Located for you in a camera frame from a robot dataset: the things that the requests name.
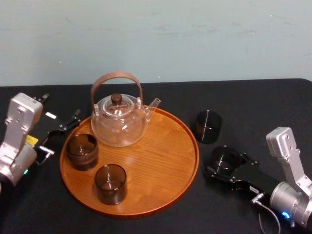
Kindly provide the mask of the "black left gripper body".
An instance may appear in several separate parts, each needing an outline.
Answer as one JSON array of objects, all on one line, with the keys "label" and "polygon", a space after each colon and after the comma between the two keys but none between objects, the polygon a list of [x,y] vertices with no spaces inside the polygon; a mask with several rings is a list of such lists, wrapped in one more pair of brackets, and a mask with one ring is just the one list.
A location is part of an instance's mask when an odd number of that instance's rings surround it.
[{"label": "black left gripper body", "polygon": [[63,121],[57,116],[46,112],[26,137],[26,144],[32,148],[45,145],[49,138],[60,136],[67,131]]}]

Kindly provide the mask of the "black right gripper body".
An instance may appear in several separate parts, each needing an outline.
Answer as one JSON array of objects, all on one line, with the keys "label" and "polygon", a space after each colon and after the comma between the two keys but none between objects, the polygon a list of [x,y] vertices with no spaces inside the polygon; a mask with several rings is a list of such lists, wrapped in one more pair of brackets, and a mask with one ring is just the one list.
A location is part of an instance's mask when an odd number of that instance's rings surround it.
[{"label": "black right gripper body", "polygon": [[242,165],[231,174],[236,189],[246,189],[256,194],[271,195],[281,181],[267,175],[255,165]]}]

